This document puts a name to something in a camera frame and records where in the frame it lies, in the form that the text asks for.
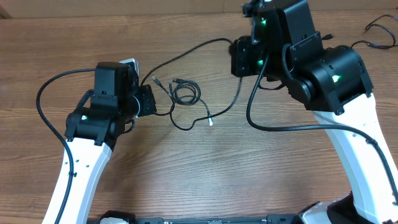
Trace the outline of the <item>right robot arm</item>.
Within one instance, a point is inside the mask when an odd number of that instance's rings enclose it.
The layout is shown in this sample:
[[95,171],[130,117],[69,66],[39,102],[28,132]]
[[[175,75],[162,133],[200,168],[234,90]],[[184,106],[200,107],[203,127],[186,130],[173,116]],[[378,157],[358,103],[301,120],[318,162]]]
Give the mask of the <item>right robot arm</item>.
[[360,55],[346,45],[324,48],[306,1],[251,1],[243,15],[252,31],[229,48],[232,74],[279,81],[311,111],[316,124],[272,130],[324,130],[351,186],[348,195],[295,214],[268,215],[266,223],[396,223],[397,167]]

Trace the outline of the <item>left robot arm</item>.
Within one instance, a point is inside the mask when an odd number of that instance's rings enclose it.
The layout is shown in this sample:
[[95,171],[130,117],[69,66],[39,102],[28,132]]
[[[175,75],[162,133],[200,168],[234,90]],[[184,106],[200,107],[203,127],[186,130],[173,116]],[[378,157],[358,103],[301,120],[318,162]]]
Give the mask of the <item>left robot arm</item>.
[[156,112],[152,88],[139,84],[135,59],[100,62],[92,71],[94,88],[67,116],[66,131],[58,136],[65,150],[63,164],[44,223],[86,223],[117,138],[135,118]]

